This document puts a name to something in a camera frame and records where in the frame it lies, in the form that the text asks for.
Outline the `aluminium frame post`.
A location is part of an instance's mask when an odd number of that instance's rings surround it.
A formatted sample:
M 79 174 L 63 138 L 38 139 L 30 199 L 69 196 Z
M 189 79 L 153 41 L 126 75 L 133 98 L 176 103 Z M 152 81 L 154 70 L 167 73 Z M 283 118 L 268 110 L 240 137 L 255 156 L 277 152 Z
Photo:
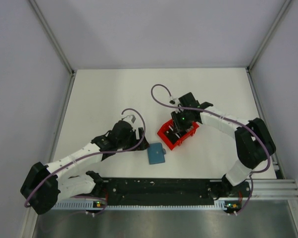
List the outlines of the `aluminium frame post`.
M 47 36 L 51 46 L 53 47 L 54 51 L 56 52 L 58 58 L 60 59 L 61 63 L 69 73 L 69 75 L 73 75 L 75 70 L 71 66 L 69 60 L 67 59 L 61 45 L 59 44 L 55 34 L 53 33 L 50 25 L 48 24 L 43 12 L 41 11 L 38 3 L 36 0 L 26 0 L 29 4 L 31 10 L 33 11 L 35 17 L 37 18 L 39 24 L 41 25 L 43 32 Z
M 286 17 L 288 11 L 290 10 L 294 0 L 285 0 L 278 11 L 276 17 L 274 18 L 272 24 L 268 28 L 266 35 L 264 36 L 263 40 L 261 41 L 258 49 L 256 50 L 254 56 L 252 57 L 249 65 L 247 66 L 247 71 L 250 73 L 254 67 L 256 66 L 257 62 L 261 58 L 262 54 L 265 52 L 265 49 L 269 45 L 270 41 L 273 39 L 276 31 L 280 27 L 282 21 Z

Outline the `blue leather card holder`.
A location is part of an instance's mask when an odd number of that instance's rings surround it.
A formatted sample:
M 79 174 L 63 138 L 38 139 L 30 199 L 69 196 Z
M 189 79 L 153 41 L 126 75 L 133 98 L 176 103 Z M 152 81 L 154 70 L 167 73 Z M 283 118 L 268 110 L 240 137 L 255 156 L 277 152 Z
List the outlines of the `blue leather card holder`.
M 147 149 L 148 159 L 150 165 L 165 163 L 166 150 L 161 143 L 152 143 Z

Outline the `aluminium frame rail right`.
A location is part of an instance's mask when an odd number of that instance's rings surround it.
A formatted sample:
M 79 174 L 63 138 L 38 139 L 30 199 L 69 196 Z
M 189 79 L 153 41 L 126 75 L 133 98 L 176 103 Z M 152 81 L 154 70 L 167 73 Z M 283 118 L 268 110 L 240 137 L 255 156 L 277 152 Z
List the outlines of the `aluminium frame rail right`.
M 252 199 L 298 200 L 298 187 L 293 179 L 254 179 Z

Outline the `red plastic bin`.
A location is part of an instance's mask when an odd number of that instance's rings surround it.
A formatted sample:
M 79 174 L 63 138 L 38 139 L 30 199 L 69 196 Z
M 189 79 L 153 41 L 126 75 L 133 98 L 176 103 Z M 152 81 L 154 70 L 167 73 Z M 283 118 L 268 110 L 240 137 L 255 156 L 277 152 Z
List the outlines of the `red plastic bin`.
M 193 122 L 188 130 L 175 132 L 173 120 L 170 119 L 161 126 L 157 135 L 170 150 L 173 150 L 175 147 L 180 146 L 186 139 L 194 136 L 198 128 L 199 125 L 196 122 Z

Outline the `right aluminium frame post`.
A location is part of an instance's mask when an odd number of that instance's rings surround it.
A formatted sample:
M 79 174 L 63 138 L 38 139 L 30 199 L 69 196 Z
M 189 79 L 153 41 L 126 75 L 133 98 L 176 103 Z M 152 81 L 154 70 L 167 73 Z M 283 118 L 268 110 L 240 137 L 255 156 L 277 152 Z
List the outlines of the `right aluminium frame post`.
M 272 24 L 268 28 L 266 35 L 264 36 L 263 40 L 261 41 L 258 49 L 256 50 L 254 56 L 252 57 L 249 65 L 247 66 L 247 71 L 250 73 L 254 67 L 256 66 L 257 62 L 261 58 L 262 54 L 265 52 L 265 49 L 269 45 L 270 41 L 273 39 L 276 31 L 280 27 L 282 21 L 286 17 L 288 11 L 290 10 L 294 0 L 285 0 L 278 11 L 276 17 L 274 18 Z

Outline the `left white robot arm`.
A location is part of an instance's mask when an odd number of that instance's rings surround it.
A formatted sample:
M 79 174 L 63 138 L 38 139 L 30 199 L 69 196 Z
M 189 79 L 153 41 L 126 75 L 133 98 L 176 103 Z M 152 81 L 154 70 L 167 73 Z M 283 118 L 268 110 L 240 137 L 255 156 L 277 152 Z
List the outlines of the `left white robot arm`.
M 134 115 L 126 116 L 78 151 L 48 164 L 35 163 L 20 189 L 26 199 L 25 207 L 42 215 L 64 199 L 81 194 L 99 196 L 103 185 L 92 165 L 118 153 L 144 151 L 149 147 L 146 127 L 135 128 L 135 120 Z

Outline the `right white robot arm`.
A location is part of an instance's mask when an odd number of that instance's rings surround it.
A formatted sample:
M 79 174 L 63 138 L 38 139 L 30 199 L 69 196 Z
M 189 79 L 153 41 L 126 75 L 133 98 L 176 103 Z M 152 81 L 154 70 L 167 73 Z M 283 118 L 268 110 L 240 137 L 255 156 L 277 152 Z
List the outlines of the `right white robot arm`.
M 252 170 L 276 152 L 275 143 L 260 118 L 253 120 L 238 119 L 218 110 L 209 102 L 199 103 L 191 92 L 180 98 L 170 99 L 170 104 L 178 109 L 171 113 L 174 131 L 184 132 L 193 122 L 211 126 L 233 138 L 236 142 L 238 160 L 223 176 L 222 191 L 233 196 L 240 190 L 242 183 Z

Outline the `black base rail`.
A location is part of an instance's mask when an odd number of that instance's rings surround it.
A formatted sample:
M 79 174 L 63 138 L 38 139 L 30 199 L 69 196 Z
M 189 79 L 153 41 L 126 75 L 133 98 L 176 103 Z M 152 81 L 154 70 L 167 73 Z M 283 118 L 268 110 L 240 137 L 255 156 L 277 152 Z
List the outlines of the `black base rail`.
M 226 195 L 221 182 L 195 178 L 105 178 L 109 205 L 211 205 Z

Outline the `left aluminium frame post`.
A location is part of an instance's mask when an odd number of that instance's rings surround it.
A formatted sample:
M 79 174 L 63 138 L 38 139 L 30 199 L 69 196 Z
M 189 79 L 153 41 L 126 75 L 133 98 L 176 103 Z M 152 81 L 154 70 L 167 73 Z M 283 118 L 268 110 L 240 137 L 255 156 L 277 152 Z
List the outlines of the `left aluminium frame post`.
M 73 75 L 75 70 L 71 66 L 69 60 L 67 59 L 61 45 L 59 44 L 55 34 L 53 33 L 50 25 L 48 24 L 43 12 L 41 11 L 38 3 L 36 0 L 26 0 L 29 4 L 31 10 L 33 11 L 35 17 L 37 18 L 39 24 L 41 25 L 43 32 L 47 36 L 51 46 L 53 47 L 54 51 L 56 52 L 58 58 L 60 59 L 61 63 L 69 73 L 69 75 Z

